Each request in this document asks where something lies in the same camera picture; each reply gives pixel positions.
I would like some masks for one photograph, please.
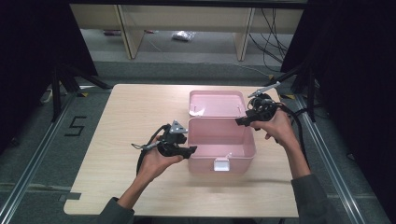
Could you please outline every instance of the pink plastic box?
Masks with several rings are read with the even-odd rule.
[[[245,116],[240,91],[192,91],[188,145],[198,146],[189,158],[192,173],[243,174],[256,154],[250,127],[238,126]]]

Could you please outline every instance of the tabletop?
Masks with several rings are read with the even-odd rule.
[[[162,125],[188,125],[191,91],[240,91],[259,87],[119,84],[106,103],[64,211],[97,215],[111,197],[131,185],[140,150]],[[267,92],[279,101],[276,90]],[[137,216],[297,217],[284,149],[265,132],[253,132],[256,156],[242,175],[193,174],[188,161],[170,166],[149,184],[134,206]]]

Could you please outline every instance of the tripod leg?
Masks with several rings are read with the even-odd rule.
[[[75,67],[68,66],[68,65],[65,65],[65,64],[63,65],[63,67],[65,67],[66,69],[68,69],[70,72],[72,72],[72,73],[74,73],[74,74],[76,74],[76,75],[78,75],[78,76],[84,78],[85,80],[90,81],[90,82],[91,82],[92,84],[94,84],[95,86],[98,86],[98,87],[100,87],[100,88],[102,88],[102,89],[104,89],[104,90],[109,90],[109,89],[112,89],[112,88],[113,88],[112,86],[107,85],[105,82],[102,82],[102,81],[96,79],[96,78],[93,77],[93,76],[88,76],[87,74],[81,72],[79,69],[77,69],[77,68],[75,68]]]

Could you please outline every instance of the hand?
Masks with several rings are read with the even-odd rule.
[[[269,121],[253,121],[250,127],[255,129],[264,129],[267,134],[265,139],[274,137],[275,140],[282,146],[287,147],[291,143],[295,143],[296,136],[291,128],[291,123],[288,115],[281,109],[278,109],[273,118]]]
[[[139,173],[132,185],[122,194],[117,203],[127,209],[132,209],[148,184],[163,173],[166,168],[183,160],[182,156],[165,157],[158,149],[152,148],[146,153]]]
[[[146,153],[137,175],[144,176],[151,182],[154,178],[162,174],[170,165],[182,160],[182,156],[165,157],[158,151],[158,148],[155,147]]]

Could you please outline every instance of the metal rail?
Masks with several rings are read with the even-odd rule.
[[[304,98],[301,95],[296,96],[297,105],[300,107],[299,109],[305,108],[306,104]],[[324,165],[329,172],[329,176],[332,180],[332,183],[337,190],[341,202],[343,203],[346,212],[353,224],[363,224],[366,223],[361,210],[358,207],[347,183],[345,182],[344,178],[341,176],[340,171],[337,168],[337,165],[332,158],[332,154],[330,153],[329,149],[327,148],[326,143],[324,142],[320,131],[318,130],[318,126],[315,122],[311,121],[311,118],[304,113],[304,121],[308,127],[308,131],[310,132],[312,138],[314,139],[315,144],[317,145],[318,152],[320,157],[322,158]]]

